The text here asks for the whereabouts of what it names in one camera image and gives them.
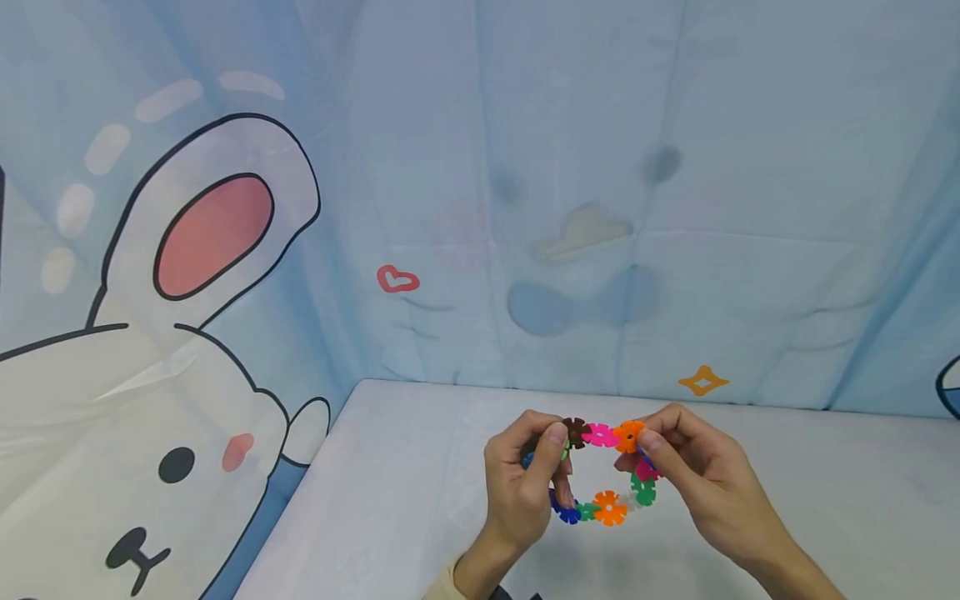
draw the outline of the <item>white table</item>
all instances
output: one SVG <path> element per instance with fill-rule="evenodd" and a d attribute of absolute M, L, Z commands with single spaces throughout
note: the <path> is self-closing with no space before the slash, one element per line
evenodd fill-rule
<path fill-rule="evenodd" d="M 481 451 L 524 408 L 618 423 L 663 402 L 364 381 L 236 598 L 419 598 L 486 510 Z M 850 597 L 960 597 L 960 423 L 695 404 L 743 443 L 791 532 Z M 578 498 L 629 489 L 612 450 L 574 454 Z M 504 582 L 517 600 L 765 598 L 697 534 L 676 491 L 616 528 L 546 536 Z"/>

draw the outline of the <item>toy ring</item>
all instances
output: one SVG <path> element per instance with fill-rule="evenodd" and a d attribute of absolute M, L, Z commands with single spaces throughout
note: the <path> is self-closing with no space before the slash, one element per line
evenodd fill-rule
<path fill-rule="evenodd" d="M 593 501 L 581 504 L 574 499 L 574 508 L 564 508 L 557 501 L 557 495 L 550 489 L 550 506 L 560 517 L 560 520 L 570 525 L 580 521 L 599 521 L 607 527 L 622 525 L 628 513 L 637 511 L 645 506 L 651 506 L 657 499 L 657 480 L 660 472 L 654 467 L 643 450 L 636 444 L 636 439 L 646 426 L 642 420 L 625 420 L 618 427 L 610 427 L 604 423 L 587 423 L 583 419 L 564 419 L 567 430 L 566 446 L 563 458 L 568 452 L 579 450 L 588 445 L 605 448 L 616 448 L 624 454 L 639 453 L 640 460 L 636 462 L 636 469 L 630 474 L 630 489 L 626 492 L 605 490 L 593 496 Z M 530 467 L 534 458 L 534 449 L 537 441 L 531 440 L 520 450 L 520 464 L 523 468 Z"/>

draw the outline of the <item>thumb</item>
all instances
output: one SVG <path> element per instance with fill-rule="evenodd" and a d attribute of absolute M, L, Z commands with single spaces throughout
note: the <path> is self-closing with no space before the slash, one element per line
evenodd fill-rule
<path fill-rule="evenodd" d="M 566 425 L 556 422 L 546 428 L 537 449 L 534 450 L 534 460 L 527 469 L 527 478 L 537 487 L 547 487 L 557 467 L 560 466 L 561 456 L 566 446 Z"/>
<path fill-rule="evenodd" d="M 657 470 L 670 480 L 670 483 L 684 497 L 684 501 L 689 504 L 701 484 L 700 475 L 693 472 L 677 450 L 656 431 L 646 428 L 640 432 L 636 441 L 653 461 Z"/>

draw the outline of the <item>fabric backdrop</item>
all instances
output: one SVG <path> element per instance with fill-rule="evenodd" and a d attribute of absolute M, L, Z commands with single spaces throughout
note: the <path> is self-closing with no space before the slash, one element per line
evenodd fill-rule
<path fill-rule="evenodd" d="M 361 378 L 960 415 L 953 0 L 8 0 L 0 596 L 229 598 Z"/>

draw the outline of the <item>heart outline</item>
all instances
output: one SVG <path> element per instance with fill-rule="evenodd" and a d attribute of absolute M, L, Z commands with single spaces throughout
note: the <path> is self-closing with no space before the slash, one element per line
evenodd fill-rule
<path fill-rule="evenodd" d="M 390 277 L 397 281 L 401 279 L 409 279 L 409 281 L 393 285 L 387 279 L 387 275 L 390 275 Z M 397 292 L 413 292 L 420 287 L 419 277 L 412 273 L 398 271 L 394 265 L 383 265 L 377 269 L 376 280 L 380 284 L 380 289 L 387 294 L 396 294 Z"/>

